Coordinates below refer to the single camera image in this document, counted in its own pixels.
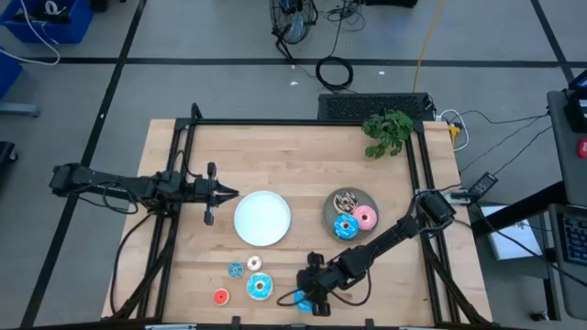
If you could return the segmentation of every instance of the donut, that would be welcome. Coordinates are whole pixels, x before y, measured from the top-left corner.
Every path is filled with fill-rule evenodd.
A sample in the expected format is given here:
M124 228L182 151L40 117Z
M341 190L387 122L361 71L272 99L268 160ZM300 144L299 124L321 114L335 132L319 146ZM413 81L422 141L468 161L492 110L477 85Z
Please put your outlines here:
M250 275L247 282L247 293L250 298L258 301L264 301L273 292L273 280L265 273L254 273Z
M359 220L350 214L341 214L334 222L334 232L338 238L349 240L359 233Z
M357 207L357 196L352 192L341 191L334 196L333 203L340 214L350 214Z
M230 299L230 293L228 293L227 289L218 289L214 291L214 303L217 306L224 306L228 303Z
M240 279L245 270L240 262L233 262L228 265L228 275L233 279Z
M252 256L247 261L247 268L251 271L260 270L260 267L263 265L263 261L258 256Z
M377 224L377 214L375 210L367 205L358 206L352 215L359 220L360 230L372 230Z
M300 312L304 313L311 313L312 312L312 303L304 299L305 292L304 291L296 291L293 295L293 301L297 303L297 309Z

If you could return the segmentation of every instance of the small donut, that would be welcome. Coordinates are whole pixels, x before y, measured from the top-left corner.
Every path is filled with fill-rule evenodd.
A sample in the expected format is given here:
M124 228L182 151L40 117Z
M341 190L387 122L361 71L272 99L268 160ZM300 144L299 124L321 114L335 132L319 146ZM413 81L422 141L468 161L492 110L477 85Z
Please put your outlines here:
M250 271L257 271L260 270L260 267L263 265L263 261L258 256L252 256L247 261L247 268Z
M214 303L216 306L224 306L230 299L230 293L227 289L218 289L214 291Z
M233 262L228 265L228 275L233 279L240 279L245 272L240 262Z
M304 291L296 291L293 295L293 301L297 303L297 309L300 312L304 313L311 313L312 312L312 303L304 299L305 292Z
M250 298L258 301L264 301L273 292L273 280L265 273L254 273L250 275L247 282L247 293Z
M334 232L338 238L349 240L359 233L359 220L350 214L341 214L334 222Z
M352 192L342 191L334 196L334 208L340 214L350 214L357 207L357 196Z
M352 215L359 220L360 230L372 230L377 224L377 214L375 210L367 205L358 206Z

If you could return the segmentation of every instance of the wooden table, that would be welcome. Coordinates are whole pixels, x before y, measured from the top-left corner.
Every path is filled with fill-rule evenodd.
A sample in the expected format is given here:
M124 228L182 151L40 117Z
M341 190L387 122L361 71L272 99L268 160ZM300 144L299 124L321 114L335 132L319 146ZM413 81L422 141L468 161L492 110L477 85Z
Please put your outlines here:
M173 124L173 120L151 121L138 175L152 175L165 169ZM425 123L425 128L436 186L459 183L446 125ZM197 126L195 132L190 170L205 173L205 164L214 161L218 179L239 190L240 197L215 210L213 226L204 224L203 205L183 206L164 322L228 324L232 316L238 315L242 324L364 325L365 318L373 318L376 325L434 324L419 238L406 240L376 259L371 268L371 298L361 307L350 307L329 297L332 315L314 317L275 303L279 296L294 289L295 275L306 267L306 255L310 251L331 259L349 246L335 240L321 224L322 206L332 191L353 186L374 198L381 218L374 235L395 224L405 213L413 196L405 152L396 157L366 160L364 149L372 140L357 126ZM419 178L423 182L417 146L415 150ZM259 190L278 193L292 211L286 236L263 248L242 241L233 225L240 199ZM457 209L457 218L469 222L466 209ZM144 214L143 210L130 215L124 232ZM116 283L117 307L143 277L153 223L151 220L135 232L122 252ZM445 230L445 236L455 282L480 314L491 319L470 229L453 224ZM250 271L246 270L239 280L227 273L229 263L245 263L252 255L261 256L262 271L271 275L275 284L273 295L265 302L253 301L246 293ZM154 310L157 282L151 288L148 315ZM212 301L212 294L218 288L230 291L230 302L224 307L216 307ZM364 280L340 294L357 302L366 291ZM446 298L442 285L438 291L441 298ZM448 320L446 299L441 302L444 318ZM110 314L106 303L104 315Z

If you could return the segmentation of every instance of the gray plate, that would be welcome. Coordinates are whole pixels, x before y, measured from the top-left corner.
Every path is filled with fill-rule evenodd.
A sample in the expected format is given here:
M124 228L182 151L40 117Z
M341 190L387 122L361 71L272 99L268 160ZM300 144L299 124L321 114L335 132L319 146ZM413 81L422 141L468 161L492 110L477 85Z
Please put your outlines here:
M377 214L377 224L375 224L375 227L372 230L360 230L355 237L349 240L338 238L337 234L334 232L334 222L337 220L339 213L337 212L337 209L334 208L333 201L334 196L342 191L354 193L357 197L358 205L367 205L375 210L375 214ZM324 207L322 208L322 224L324 225L324 228L327 230L327 232L337 240L347 243L357 243L371 235L375 231L375 228L377 228L377 225L379 224L379 209L377 208L375 201L361 189L352 187L336 189L327 197L326 201L324 202Z

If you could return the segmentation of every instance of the yellow cable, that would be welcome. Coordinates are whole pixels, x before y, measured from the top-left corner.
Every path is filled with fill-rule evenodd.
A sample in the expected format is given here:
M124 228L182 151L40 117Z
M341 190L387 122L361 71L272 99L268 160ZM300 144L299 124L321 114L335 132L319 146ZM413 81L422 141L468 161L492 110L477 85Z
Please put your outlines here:
M415 88L418 85L418 77L420 76L420 66L422 64L422 58L424 58L424 53L426 52L426 46L428 46L428 41L432 38L432 33L434 29L437 27L438 19L440 18L440 13L442 12L442 7L444 6L444 0L438 0L437 10L434 13L434 19L432 20L432 25L428 30L428 34L426 35L426 40L424 40L424 46L422 47L422 51L420 52L420 57L418 58L418 64L415 67L415 77L414 77L414 88L412 88L412 93L415 93Z

